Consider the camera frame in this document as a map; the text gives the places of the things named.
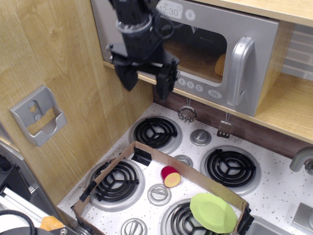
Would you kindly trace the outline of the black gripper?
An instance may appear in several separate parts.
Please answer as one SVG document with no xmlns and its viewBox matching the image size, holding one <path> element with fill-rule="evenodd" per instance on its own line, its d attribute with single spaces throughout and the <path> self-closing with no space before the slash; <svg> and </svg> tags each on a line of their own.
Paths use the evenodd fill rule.
<svg viewBox="0 0 313 235">
<path fill-rule="evenodd" d="M 116 27 L 124 42 L 108 44 L 107 50 L 122 85 L 131 91 L 137 84 L 138 70 L 154 74 L 157 94 L 165 101 L 178 75 L 178 58 L 163 48 L 163 41 L 174 32 L 174 24 L 169 21 L 163 27 L 158 10 L 117 9 L 116 14 Z M 163 35 L 162 31 L 168 29 L 170 34 Z"/>
</svg>

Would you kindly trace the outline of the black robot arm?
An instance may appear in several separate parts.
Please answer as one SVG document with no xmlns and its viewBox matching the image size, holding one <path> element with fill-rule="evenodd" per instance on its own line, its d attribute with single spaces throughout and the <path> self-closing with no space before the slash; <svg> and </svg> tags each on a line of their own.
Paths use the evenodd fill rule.
<svg viewBox="0 0 313 235">
<path fill-rule="evenodd" d="M 107 50 L 127 90 L 136 85 L 138 71 L 153 74 L 159 99 L 165 101 L 179 77 L 179 59 L 163 47 L 163 41 L 170 35 L 162 34 L 157 4 L 157 0 L 112 0 L 117 14 L 116 27 L 124 42 L 108 44 Z"/>
</svg>

